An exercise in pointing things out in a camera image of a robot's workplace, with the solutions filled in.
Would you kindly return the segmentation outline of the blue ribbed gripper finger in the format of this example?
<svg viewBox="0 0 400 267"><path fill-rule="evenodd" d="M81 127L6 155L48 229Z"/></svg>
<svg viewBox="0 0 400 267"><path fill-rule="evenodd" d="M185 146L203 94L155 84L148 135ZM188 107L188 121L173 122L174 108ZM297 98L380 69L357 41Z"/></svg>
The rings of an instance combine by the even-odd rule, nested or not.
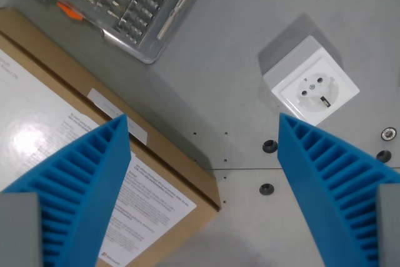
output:
<svg viewBox="0 0 400 267"><path fill-rule="evenodd" d="M355 146L288 114L277 158L325 266L379 266L376 194L399 173Z"/></svg>
<svg viewBox="0 0 400 267"><path fill-rule="evenodd" d="M95 266L131 161L126 115L69 143L5 187L39 198L45 266Z"/></svg>

